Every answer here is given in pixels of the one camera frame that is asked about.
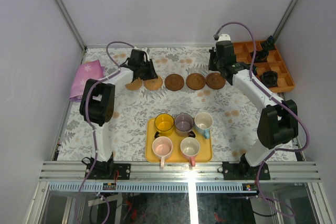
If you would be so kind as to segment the light woven coaster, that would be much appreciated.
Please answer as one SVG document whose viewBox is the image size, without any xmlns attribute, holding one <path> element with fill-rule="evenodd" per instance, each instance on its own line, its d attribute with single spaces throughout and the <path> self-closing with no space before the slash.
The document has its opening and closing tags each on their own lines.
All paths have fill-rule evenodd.
<svg viewBox="0 0 336 224">
<path fill-rule="evenodd" d="M 143 81 L 140 78 L 135 79 L 133 82 L 125 85 L 126 89 L 135 91 L 142 87 Z"/>
<path fill-rule="evenodd" d="M 163 85 L 163 80 L 160 76 L 156 79 L 150 79 L 143 81 L 144 87 L 150 91 L 155 91 L 161 88 Z"/>
</svg>

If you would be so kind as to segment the blue mug cream inside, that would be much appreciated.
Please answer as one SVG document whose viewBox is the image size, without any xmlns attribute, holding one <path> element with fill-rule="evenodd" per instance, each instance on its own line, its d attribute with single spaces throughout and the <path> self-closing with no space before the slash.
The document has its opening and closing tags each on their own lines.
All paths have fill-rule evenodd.
<svg viewBox="0 0 336 224">
<path fill-rule="evenodd" d="M 196 115 L 194 122 L 197 133 L 205 139 L 210 139 L 210 129 L 213 125 L 212 116 L 206 112 L 201 112 Z"/>
</svg>

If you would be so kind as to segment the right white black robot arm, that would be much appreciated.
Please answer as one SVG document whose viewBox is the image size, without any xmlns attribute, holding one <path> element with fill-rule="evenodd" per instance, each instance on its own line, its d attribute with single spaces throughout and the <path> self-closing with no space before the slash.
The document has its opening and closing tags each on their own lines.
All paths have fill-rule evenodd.
<svg viewBox="0 0 336 224">
<path fill-rule="evenodd" d="M 209 50 L 209 70 L 218 71 L 230 85 L 240 90 L 260 112 L 258 140 L 244 154 L 239 166 L 240 175 L 251 179 L 258 173 L 258 165 L 276 148 L 298 136 L 297 105 L 284 101 L 272 93 L 250 72 L 252 67 L 236 61 L 230 36 L 221 35 Z"/>
</svg>

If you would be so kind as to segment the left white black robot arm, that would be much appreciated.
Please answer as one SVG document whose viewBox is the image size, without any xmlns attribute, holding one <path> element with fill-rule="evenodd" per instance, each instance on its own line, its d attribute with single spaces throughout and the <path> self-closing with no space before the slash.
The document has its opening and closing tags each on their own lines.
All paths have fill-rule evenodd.
<svg viewBox="0 0 336 224">
<path fill-rule="evenodd" d="M 127 60 L 118 65 L 115 72 L 100 79 L 90 78 L 86 81 L 79 111 L 83 119 L 92 127 L 93 143 L 90 161 L 101 162 L 97 166 L 97 173 L 103 179 L 111 178 L 115 172 L 115 166 L 108 162 L 112 156 L 112 148 L 105 124 L 113 116 L 116 92 L 135 80 L 145 81 L 157 78 L 153 61 L 149 59 L 147 52 L 133 48 Z"/>
</svg>

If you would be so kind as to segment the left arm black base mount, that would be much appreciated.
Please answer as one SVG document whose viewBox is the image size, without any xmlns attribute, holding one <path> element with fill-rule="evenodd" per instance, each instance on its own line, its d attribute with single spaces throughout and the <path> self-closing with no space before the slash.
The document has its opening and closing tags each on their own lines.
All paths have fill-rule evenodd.
<svg viewBox="0 0 336 224">
<path fill-rule="evenodd" d="M 111 155 L 107 162 L 96 161 L 88 179 L 129 180 L 130 174 L 131 164 L 115 163 Z"/>
</svg>

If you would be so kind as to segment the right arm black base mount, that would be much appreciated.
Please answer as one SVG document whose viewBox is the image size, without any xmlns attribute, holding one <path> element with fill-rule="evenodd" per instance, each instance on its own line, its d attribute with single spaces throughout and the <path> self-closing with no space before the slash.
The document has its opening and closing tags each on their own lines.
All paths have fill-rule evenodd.
<svg viewBox="0 0 336 224">
<path fill-rule="evenodd" d="M 239 162 L 222 162 L 222 171 L 225 180 L 270 180 L 270 172 L 267 164 L 250 166 L 245 158 L 245 154 Z"/>
</svg>

